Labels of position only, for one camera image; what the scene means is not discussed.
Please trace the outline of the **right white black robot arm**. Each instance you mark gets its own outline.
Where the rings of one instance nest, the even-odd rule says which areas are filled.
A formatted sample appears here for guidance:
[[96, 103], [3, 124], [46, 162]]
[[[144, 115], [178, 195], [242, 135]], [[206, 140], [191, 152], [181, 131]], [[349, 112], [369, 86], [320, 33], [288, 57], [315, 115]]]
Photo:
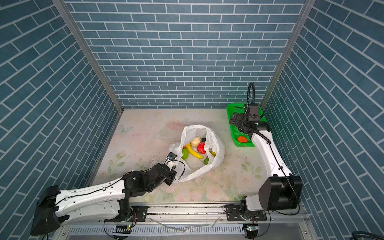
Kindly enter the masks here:
[[242, 201], [243, 208], [249, 212], [299, 208], [303, 181], [300, 176], [293, 175], [284, 163], [258, 104], [232, 103], [227, 106], [227, 114], [235, 145], [243, 147], [253, 144], [257, 147], [267, 173], [258, 192]]

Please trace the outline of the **white plastic bag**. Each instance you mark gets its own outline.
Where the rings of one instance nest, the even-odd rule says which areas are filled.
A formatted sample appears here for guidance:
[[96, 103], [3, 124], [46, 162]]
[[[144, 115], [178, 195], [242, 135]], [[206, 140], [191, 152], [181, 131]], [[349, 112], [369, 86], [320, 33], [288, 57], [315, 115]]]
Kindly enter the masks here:
[[175, 157], [167, 165], [175, 167], [175, 181], [181, 183], [217, 168], [224, 161], [225, 145], [211, 128], [192, 125], [184, 127], [181, 139], [171, 144], [170, 152]]

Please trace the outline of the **green pear fruit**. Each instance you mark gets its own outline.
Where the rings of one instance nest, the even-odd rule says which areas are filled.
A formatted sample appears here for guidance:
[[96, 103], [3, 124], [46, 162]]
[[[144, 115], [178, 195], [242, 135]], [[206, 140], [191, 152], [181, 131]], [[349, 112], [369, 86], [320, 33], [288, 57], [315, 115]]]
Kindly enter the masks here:
[[190, 152], [187, 148], [182, 149], [182, 159], [183, 160], [186, 160], [189, 157], [189, 154], [190, 154]]

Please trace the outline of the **orange fruit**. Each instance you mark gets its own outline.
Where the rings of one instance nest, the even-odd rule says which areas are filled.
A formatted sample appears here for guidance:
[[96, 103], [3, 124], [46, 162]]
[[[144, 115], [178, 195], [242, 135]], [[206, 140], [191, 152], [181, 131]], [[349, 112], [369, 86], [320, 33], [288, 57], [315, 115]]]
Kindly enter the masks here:
[[237, 138], [237, 141], [238, 141], [239, 143], [247, 143], [247, 142], [248, 142], [248, 139], [247, 139], [246, 137], [244, 137], [244, 136], [239, 136], [239, 137]]

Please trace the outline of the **beige potato-like fruit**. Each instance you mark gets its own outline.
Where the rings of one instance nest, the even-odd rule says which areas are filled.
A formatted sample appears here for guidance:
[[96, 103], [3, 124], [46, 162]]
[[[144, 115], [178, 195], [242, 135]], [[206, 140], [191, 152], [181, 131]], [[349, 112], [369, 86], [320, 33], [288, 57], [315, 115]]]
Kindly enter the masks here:
[[191, 142], [191, 147], [192, 148], [198, 148], [198, 146], [202, 143], [202, 139], [200, 137], [195, 137]]

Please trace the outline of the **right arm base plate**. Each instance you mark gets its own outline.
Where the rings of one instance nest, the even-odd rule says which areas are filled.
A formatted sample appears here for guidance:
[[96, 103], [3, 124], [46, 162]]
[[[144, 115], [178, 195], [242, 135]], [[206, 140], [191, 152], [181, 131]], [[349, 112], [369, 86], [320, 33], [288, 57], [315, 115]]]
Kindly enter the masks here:
[[229, 222], [240, 221], [266, 221], [267, 216], [264, 211], [248, 211], [240, 205], [228, 204], [223, 207]]

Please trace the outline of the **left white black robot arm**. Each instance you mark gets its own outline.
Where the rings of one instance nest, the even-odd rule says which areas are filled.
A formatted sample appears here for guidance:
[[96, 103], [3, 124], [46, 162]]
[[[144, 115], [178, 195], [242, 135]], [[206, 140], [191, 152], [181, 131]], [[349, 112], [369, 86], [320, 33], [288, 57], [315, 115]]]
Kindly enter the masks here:
[[165, 183], [170, 186], [175, 167], [156, 164], [145, 171], [133, 171], [104, 184], [74, 190], [46, 188], [36, 204], [31, 236], [54, 232], [62, 225], [88, 220], [119, 223], [137, 221], [130, 198], [152, 192]]

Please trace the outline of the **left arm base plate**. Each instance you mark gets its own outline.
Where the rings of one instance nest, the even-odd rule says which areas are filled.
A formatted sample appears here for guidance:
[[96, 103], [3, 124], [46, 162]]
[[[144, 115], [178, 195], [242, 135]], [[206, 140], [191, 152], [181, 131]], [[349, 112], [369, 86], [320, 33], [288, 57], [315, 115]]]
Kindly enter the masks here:
[[118, 211], [118, 215], [112, 219], [112, 222], [143, 223], [146, 220], [148, 208], [148, 206], [121, 208]]

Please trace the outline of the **yellow lemon fruit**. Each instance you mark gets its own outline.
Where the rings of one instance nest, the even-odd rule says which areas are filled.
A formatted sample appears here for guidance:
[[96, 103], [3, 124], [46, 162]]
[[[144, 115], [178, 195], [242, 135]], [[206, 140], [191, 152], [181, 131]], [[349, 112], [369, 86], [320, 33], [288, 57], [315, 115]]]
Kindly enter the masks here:
[[186, 148], [189, 150], [190, 154], [191, 154], [192, 156], [194, 156], [195, 158], [198, 158], [198, 159], [203, 159], [203, 158], [204, 158], [200, 153], [198, 153], [198, 152], [196, 152], [196, 151], [194, 151], [194, 150], [192, 149], [190, 143], [188, 143], [188, 144], [186, 145]]

